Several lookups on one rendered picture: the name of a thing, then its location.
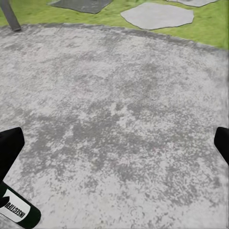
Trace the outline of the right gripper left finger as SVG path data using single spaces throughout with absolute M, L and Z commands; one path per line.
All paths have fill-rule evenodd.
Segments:
M 0 133 L 0 184 L 23 148 L 25 140 L 20 127 Z

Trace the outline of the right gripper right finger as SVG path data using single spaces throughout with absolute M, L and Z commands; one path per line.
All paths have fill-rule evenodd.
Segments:
M 229 165 L 229 129 L 218 127 L 215 133 L 214 145 L 221 153 L 227 164 Z

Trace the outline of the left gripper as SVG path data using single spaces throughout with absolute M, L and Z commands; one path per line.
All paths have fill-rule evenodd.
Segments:
M 6 197 L 2 197 L 0 198 L 0 208 L 7 205 L 7 203 L 9 202 L 10 197 L 6 196 Z

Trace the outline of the insectifuge atomizer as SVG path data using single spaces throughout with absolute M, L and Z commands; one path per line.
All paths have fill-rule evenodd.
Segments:
M 23 227 L 23 229 L 34 229 L 41 219 L 41 211 L 2 181 L 0 184 L 0 198 L 6 196 L 9 196 L 10 200 L 7 205 L 0 208 L 0 214 Z

